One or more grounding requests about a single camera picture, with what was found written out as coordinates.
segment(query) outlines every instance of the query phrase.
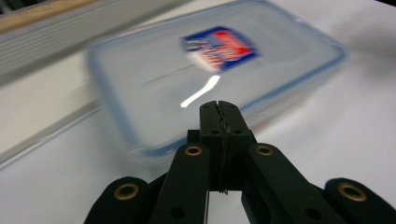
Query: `white table surface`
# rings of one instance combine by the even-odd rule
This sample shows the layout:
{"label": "white table surface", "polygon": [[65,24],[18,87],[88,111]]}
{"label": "white table surface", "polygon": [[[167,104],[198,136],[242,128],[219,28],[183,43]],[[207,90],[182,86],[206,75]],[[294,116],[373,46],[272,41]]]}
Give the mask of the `white table surface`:
{"label": "white table surface", "polygon": [[[193,1],[152,21],[221,2],[227,1]],[[396,206],[396,25],[391,19],[396,18],[396,7],[371,0],[274,2],[344,44],[349,56],[336,77],[308,100],[256,131],[258,141],[280,148],[317,186],[323,187],[331,178],[352,178]],[[96,95],[90,86],[83,51],[2,86],[0,152],[6,155],[18,147],[32,144],[37,141],[38,133],[95,101]],[[23,169],[40,168],[26,166],[18,169],[22,172]],[[15,183],[13,181],[18,179],[12,172],[1,175],[1,178],[0,189],[11,188],[12,185],[6,182]],[[35,188],[40,186],[35,182],[31,184]],[[24,218],[21,208],[13,204],[12,197],[0,199],[0,202],[7,202],[0,203],[0,222],[27,222],[29,216]],[[209,211],[209,223],[219,223],[218,220],[246,223],[238,197],[238,194],[227,198],[211,194],[210,206],[217,209]],[[51,200],[39,201],[40,198],[34,196],[30,199],[38,200],[37,207],[26,214],[34,217],[37,212],[41,216],[36,219],[39,223],[53,223],[51,218],[56,216],[51,214],[64,218],[66,215],[62,214],[75,214],[74,209],[79,209],[77,206],[67,207],[64,212],[48,211],[44,208]],[[219,203],[224,202],[228,209],[219,209]],[[4,214],[15,219],[13,222],[2,219]],[[79,223],[82,220],[83,217],[69,217],[58,223]]]}

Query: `red and blue label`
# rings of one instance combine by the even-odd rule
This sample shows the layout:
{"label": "red and blue label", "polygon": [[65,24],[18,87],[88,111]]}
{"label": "red and blue label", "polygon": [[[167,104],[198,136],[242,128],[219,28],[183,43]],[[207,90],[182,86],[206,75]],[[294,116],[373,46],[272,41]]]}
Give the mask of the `red and blue label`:
{"label": "red and blue label", "polygon": [[220,73],[257,56],[252,43],[235,30],[218,26],[183,38],[187,57],[212,73]]}

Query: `mounting hole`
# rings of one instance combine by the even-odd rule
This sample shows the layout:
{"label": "mounting hole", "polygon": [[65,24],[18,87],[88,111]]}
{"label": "mounting hole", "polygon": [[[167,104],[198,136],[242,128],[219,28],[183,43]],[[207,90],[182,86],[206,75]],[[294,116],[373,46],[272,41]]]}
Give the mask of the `mounting hole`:
{"label": "mounting hole", "polygon": [[312,207],[306,208],[305,213],[307,216],[309,216],[310,218],[312,218],[314,220],[323,219],[323,215],[316,208],[312,208]]}
{"label": "mounting hole", "polygon": [[274,151],[269,147],[258,146],[256,152],[263,156],[272,156]]}
{"label": "mounting hole", "polygon": [[169,215],[171,215],[171,217],[174,219],[183,218],[185,216],[184,209],[182,207],[174,207],[169,212]]}
{"label": "mounting hole", "polygon": [[114,191],[114,197],[121,201],[130,200],[137,195],[138,191],[139,187],[134,183],[123,184]]}
{"label": "mounting hole", "polygon": [[361,203],[367,200],[366,194],[361,189],[348,183],[340,183],[338,185],[338,191],[344,197],[355,202]]}
{"label": "mounting hole", "polygon": [[200,147],[187,147],[184,152],[189,156],[199,156],[202,153],[202,149]]}

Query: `wooden edge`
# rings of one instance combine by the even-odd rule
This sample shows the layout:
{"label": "wooden edge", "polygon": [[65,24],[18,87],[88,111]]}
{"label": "wooden edge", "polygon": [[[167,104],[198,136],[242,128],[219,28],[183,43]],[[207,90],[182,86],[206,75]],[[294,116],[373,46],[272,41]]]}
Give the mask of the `wooden edge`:
{"label": "wooden edge", "polygon": [[0,17],[0,34],[83,7],[100,0],[53,0]]}

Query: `transparent plastic lid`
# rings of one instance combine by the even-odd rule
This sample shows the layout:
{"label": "transparent plastic lid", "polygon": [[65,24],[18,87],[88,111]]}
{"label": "transparent plastic lid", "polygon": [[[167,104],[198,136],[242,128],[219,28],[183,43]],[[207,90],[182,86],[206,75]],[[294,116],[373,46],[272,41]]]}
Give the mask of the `transparent plastic lid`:
{"label": "transparent plastic lid", "polygon": [[132,149],[164,153],[199,106],[264,105],[343,61],[343,48],[265,1],[238,1],[94,44],[89,67]]}

